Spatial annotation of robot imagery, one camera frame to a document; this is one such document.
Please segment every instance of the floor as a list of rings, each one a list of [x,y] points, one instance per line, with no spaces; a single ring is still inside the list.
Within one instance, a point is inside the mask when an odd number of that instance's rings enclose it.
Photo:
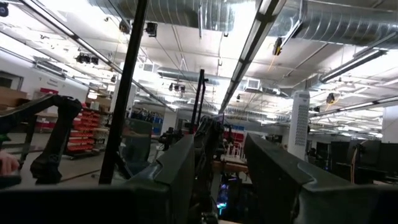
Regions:
[[[8,135],[12,142],[7,142],[7,143],[22,143],[24,142],[25,139],[25,134],[9,134]],[[50,134],[40,134],[40,133],[35,133],[31,148],[30,150],[36,150],[40,148],[44,148],[48,139],[49,139]],[[156,154],[156,145],[157,144],[152,144],[151,145],[151,151],[149,154],[148,161],[152,162],[154,159],[154,156]],[[5,149],[7,152],[12,152],[12,151],[20,151],[20,149]],[[40,152],[34,152],[30,153],[27,156],[27,160],[20,171],[20,175],[22,177],[22,183],[18,186],[17,188],[25,188],[25,187],[35,187],[35,179],[33,179],[29,167],[32,161],[40,155]],[[62,161],[60,163],[59,171],[62,174],[62,182],[59,183],[59,185],[98,185],[98,175],[100,174],[101,165],[103,161],[103,153],[101,153],[98,156],[94,157],[88,157],[84,159],[77,159],[77,160],[70,160],[69,157],[65,156],[62,158]]]

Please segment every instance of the metal pole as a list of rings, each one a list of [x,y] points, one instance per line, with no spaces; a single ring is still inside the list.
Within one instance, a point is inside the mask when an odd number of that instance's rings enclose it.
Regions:
[[[203,77],[202,83],[203,89],[201,90],[201,99],[200,99],[200,106],[199,106],[199,112],[198,112],[198,127],[200,123],[200,115],[201,115],[201,107],[203,106],[203,99],[205,98],[205,92],[206,92],[206,80]]]
[[[123,121],[125,117],[128,96],[131,88],[132,75],[136,66],[136,60],[141,43],[142,30],[145,25],[148,0],[138,0],[136,15],[132,24],[129,46],[123,67],[122,77],[116,104],[114,107],[111,129],[109,130],[108,143],[106,144],[104,161],[102,163],[99,184],[111,184],[114,167],[117,161]]]
[[[200,74],[199,74],[199,82],[198,82],[198,88],[197,88],[197,95],[195,97],[195,104],[193,105],[193,111],[192,111],[192,118],[191,118],[191,125],[189,127],[189,134],[193,134],[193,125],[195,125],[195,118],[197,115],[197,109],[198,109],[198,103],[199,103],[199,94],[200,94],[200,88],[201,84],[203,82],[203,77],[205,76],[205,70],[201,69]]]

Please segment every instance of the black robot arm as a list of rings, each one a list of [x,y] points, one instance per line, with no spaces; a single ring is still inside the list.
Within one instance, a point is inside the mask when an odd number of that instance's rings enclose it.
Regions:
[[[58,171],[60,158],[73,120],[81,111],[81,103],[69,96],[49,94],[0,113],[0,134],[7,134],[26,118],[51,106],[58,107],[58,120],[43,153],[30,167],[33,177],[37,178],[37,184],[56,184],[60,181],[62,177]]]

